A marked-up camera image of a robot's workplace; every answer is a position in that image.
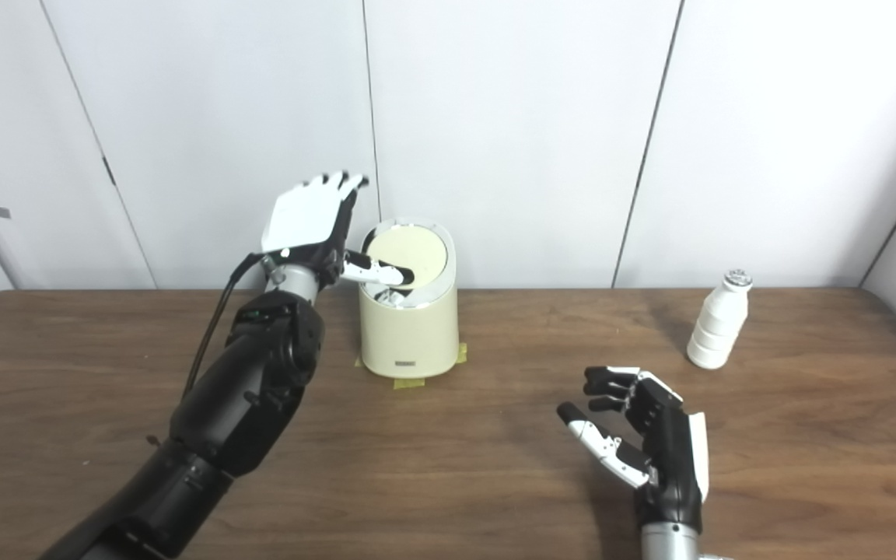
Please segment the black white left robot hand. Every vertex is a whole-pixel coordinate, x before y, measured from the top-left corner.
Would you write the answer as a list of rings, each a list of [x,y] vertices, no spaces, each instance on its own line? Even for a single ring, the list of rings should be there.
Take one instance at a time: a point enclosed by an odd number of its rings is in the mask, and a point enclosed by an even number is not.
[[[261,237],[261,251],[278,265],[309,271],[317,291],[346,280],[402,286],[414,272],[349,249],[353,209],[366,175],[348,171],[321,174],[277,197]]]

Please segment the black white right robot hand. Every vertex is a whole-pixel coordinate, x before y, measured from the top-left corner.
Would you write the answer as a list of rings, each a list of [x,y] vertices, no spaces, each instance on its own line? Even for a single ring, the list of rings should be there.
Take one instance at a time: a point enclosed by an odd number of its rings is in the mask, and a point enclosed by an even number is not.
[[[703,532],[710,492],[710,451],[703,412],[686,412],[683,397],[640,366],[587,366],[588,410],[622,415],[640,446],[591,421],[575,404],[557,415],[594,460],[633,492],[639,527],[668,523]]]

